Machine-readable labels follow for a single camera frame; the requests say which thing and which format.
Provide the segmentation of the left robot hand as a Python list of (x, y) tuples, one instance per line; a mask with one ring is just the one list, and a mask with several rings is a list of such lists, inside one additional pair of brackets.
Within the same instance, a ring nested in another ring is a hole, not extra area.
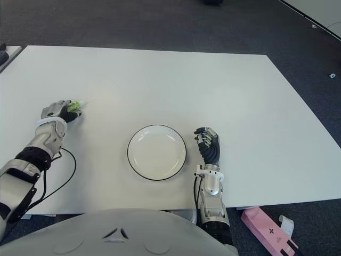
[(45, 107), (41, 113), (41, 119), (59, 117), (66, 123), (70, 123), (82, 115), (80, 104), (71, 100), (60, 100)]

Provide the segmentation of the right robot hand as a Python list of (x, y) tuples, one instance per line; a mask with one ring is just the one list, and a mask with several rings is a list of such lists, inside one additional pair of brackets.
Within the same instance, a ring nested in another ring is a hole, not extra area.
[(218, 134), (210, 127), (200, 127), (194, 131), (194, 135), (205, 165), (219, 166), (220, 141)]

